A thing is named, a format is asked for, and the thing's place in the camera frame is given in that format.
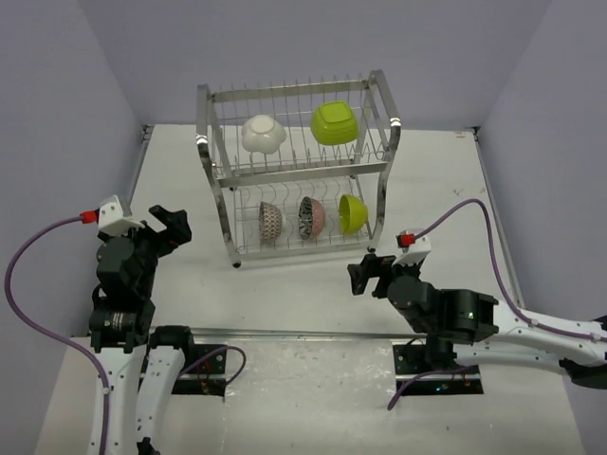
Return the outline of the pink floral bowl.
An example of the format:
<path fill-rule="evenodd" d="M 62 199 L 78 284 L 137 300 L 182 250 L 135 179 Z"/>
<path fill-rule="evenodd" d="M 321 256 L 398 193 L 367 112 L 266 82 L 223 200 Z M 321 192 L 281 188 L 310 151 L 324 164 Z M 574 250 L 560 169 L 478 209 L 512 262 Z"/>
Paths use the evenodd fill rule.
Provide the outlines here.
<path fill-rule="evenodd" d="M 299 206 L 299 233 L 302 240 L 317 238 L 325 227 L 325 210 L 317 199 L 305 196 Z"/>

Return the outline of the brown patterned bowl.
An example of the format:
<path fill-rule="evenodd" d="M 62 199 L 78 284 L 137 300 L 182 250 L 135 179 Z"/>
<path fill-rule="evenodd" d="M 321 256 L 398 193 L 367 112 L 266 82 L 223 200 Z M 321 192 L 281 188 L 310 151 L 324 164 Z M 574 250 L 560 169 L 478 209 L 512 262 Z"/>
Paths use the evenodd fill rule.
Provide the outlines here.
<path fill-rule="evenodd" d="M 281 210 L 262 201 L 258 210 L 259 237 L 262 244 L 275 242 L 283 232 L 284 217 Z"/>

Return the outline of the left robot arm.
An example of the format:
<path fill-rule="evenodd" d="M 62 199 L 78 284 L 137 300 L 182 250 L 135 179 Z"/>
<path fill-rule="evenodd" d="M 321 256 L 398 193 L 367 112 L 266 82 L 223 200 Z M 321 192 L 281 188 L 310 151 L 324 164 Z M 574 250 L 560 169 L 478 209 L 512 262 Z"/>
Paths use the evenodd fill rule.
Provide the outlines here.
<path fill-rule="evenodd" d="M 188 214 L 160 205 L 149 212 L 162 230 L 136 220 L 117 196 L 98 210 L 99 283 L 89 318 L 98 378 L 90 454 L 154 453 L 157 417 L 166 409 L 178 373 L 197 360 L 189 328 L 151 329 L 158 262 L 192 239 Z"/>

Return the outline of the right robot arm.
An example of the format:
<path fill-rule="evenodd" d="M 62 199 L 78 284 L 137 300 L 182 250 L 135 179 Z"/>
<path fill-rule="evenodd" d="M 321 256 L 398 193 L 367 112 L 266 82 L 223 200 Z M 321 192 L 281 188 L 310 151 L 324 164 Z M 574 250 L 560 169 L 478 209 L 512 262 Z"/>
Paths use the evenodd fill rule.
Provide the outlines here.
<path fill-rule="evenodd" d="M 407 359 L 436 373 L 484 363 L 566 375 L 577 386 L 606 387 L 606 319 L 573 321 L 514 310 L 469 289 L 437 289 L 420 279 L 418 265 L 367 254 L 347 267 L 354 295 L 375 279 L 376 299 L 387 300 L 424 337 Z"/>

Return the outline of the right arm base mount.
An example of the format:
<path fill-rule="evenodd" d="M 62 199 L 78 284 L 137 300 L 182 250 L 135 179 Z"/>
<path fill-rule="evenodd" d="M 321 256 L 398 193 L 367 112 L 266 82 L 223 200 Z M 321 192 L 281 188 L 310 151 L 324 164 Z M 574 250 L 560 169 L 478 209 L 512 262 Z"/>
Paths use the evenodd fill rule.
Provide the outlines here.
<path fill-rule="evenodd" d="M 405 396 L 480 395 L 484 386 L 478 367 L 468 367 L 463 373 L 435 373 L 425 359 L 425 343 L 422 339 L 412 339 L 393 344 L 395 366 L 395 390 L 414 377 L 423 376 L 410 385 L 402 394 Z"/>

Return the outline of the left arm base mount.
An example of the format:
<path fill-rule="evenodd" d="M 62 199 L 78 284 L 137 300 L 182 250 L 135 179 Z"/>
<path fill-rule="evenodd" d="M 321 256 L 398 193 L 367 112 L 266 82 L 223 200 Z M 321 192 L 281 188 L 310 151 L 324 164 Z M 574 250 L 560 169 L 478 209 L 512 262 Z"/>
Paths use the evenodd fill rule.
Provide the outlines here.
<path fill-rule="evenodd" d="M 209 357 L 175 381 L 172 395 L 224 397 L 226 390 L 226 354 Z"/>

